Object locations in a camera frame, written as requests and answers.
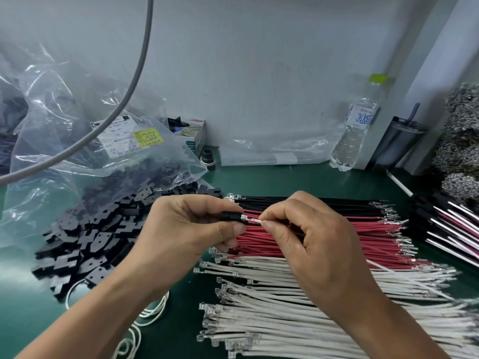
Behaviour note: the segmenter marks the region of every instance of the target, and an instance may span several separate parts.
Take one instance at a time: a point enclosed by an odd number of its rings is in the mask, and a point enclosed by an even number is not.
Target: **person's left hand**
[[[117,269],[134,274],[135,281],[158,299],[178,282],[211,246],[236,247],[236,236],[246,231],[238,222],[219,222],[222,211],[243,212],[226,199],[208,195],[174,195],[157,199],[138,241]]]

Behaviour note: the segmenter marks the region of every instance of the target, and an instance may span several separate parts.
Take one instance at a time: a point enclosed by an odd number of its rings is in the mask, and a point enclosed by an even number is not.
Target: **hand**
[[[369,271],[354,227],[321,200],[298,191],[260,216],[304,293],[345,330],[360,324],[371,307],[388,305]],[[301,243],[288,219],[305,233]]]
[[[238,222],[218,222],[216,214],[243,209],[208,195],[166,196],[157,199],[130,254],[118,266],[134,272],[135,281],[152,290],[156,300],[178,282],[211,246],[236,247],[246,231]]]

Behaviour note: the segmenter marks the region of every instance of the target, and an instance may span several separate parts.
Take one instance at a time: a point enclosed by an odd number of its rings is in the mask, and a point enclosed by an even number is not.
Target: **yellow label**
[[[147,130],[136,131],[133,132],[133,135],[141,147],[151,146],[165,141],[156,128],[148,128]]]

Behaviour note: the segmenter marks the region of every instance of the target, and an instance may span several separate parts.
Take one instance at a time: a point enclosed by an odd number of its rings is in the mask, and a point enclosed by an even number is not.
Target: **bundle of red wires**
[[[249,218],[258,219],[261,213],[261,211],[245,210]],[[403,228],[401,223],[386,222],[381,217],[347,216],[345,218],[356,229],[362,251],[367,259],[389,269],[410,269],[427,263],[427,261],[415,259],[413,246],[408,244],[406,239],[397,237],[399,230]],[[235,257],[284,257],[274,238],[260,225],[248,225],[246,232],[239,235],[237,239],[239,246],[229,251]]]

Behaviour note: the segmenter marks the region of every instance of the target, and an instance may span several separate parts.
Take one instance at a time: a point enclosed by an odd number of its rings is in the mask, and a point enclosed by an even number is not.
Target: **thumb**
[[[281,252],[283,252],[284,257],[288,261],[305,252],[301,241],[284,224],[275,221],[263,220],[261,225],[270,235],[273,236],[276,243],[278,243]]]
[[[237,235],[246,231],[246,226],[239,222],[216,222],[210,224],[197,224],[199,235],[208,247],[218,243],[235,239]]]

